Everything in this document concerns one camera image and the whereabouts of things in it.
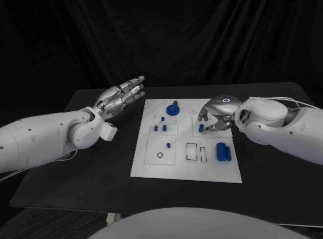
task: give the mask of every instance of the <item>blue object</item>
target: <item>blue object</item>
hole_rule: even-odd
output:
[[[177,101],[174,101],[172,104],[167,106],[165,113],[167,113],[169,116],[177,115],[177,113],[178,113]]]
[[[198,132],[200,132],[200,133],[201,133],[201,131],[203,131],[203,127],[204,127],[204,125],[200,124],[200,125],[198,125]]]
[[[219,161],[226,161],[227,160],[227,149],[224,143],[217,143],[216,144],[216,159]]]
[[[229,146],[226,146],[226,150],[227,150],[227,161],[230,161],[230,160],[232,160],[232,158],[230,158]]]

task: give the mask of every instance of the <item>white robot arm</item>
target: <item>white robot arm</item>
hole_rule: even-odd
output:
[[[0,128],[0,173],[37,167],[77,149],[90,147],[97,138],[112,140],[116,128],[105,122],[144,92],[139,76],[110,87],[92,107],[79,111],[34,116]]]
[[[288,109],[275,100],[294,101],[285,97],[249,97],[245,102],[232,96],[213,98],[197,119],[207,121],[210,113],[217,123],[203,131],[226,130],[233,121],[255,143],[269,144],[281,152],[323,165],[323,110],[304,103],[310,107]]]

